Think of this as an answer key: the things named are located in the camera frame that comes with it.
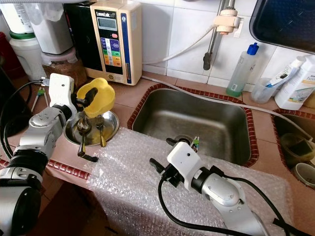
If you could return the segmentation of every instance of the metal spoon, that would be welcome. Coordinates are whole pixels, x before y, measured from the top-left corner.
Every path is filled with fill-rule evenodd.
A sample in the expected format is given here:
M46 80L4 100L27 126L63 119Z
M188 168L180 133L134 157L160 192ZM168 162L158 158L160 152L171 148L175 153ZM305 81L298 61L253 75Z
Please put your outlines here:
M98 115L96 119L97 121L95 125L100 133L100 146L104 148L106 147L106 139L103 136L104 118L101 115Z
M78 150L78 156L84 156L85 155L85 135L90 131L91 124L85 117L80 119L77 124L77 129L79 133L82 135L81 144Z

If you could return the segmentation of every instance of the bubble wrap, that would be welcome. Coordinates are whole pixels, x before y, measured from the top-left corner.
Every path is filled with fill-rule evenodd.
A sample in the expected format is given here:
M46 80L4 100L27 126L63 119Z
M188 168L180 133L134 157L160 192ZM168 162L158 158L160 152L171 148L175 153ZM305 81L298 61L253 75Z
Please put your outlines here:
M221 235L178 226L164 213L158 200L160 175L149 164L149 159L154 158L166 166L171 149L165 141L120 128L107 147L95 153L99 162L88 185L107 214L111 227L130 236ZM223 160L200 157L209 168L216 165L227 175L252 181L271 199L285 221L292 224L293 203L285 180ZM249 207L260 216L270 235L283 236L282 229L272 225L275 214L262 197L245 183L240 184ZM175 188L165 182L162 194L169 211L178 219L224 227L221 215L211 202L196 191L189 192L182 183Z

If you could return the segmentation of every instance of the blue bottle cap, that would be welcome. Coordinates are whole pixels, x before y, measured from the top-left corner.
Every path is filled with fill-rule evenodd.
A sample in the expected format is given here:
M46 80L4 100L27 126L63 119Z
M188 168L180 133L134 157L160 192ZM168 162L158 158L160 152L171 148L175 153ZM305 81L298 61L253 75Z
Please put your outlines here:
M249 55L256 55L256 53L258 51L258 48L259 48L259 46L257 45L257 43L251 44L248 47L247 54L249 54Z

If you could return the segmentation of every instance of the silver robot arm segment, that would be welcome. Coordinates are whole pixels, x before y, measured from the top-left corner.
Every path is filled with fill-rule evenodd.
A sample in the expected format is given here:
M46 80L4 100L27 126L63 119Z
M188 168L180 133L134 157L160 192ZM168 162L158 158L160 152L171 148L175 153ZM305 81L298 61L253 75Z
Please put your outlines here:
M0 235L24 235L34 227L40 208L42 174L68 119L74 80L50 76L50 107L33 116L7 168L0 170Z
M167 160L184 178L187 190L195 189L211 201L227 229L253 236L269 235L260 218L248 207L242 187L208 170L187 143L177 143Z

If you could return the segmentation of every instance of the green liquid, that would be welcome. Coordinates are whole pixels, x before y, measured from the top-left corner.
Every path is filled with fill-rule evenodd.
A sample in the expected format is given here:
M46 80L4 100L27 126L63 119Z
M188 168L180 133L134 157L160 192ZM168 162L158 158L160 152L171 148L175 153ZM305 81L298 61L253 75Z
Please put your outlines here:
M239 97L242 94L242 92L236 92L236 91L233 91L229 88L226 88L226 93L232 97Z

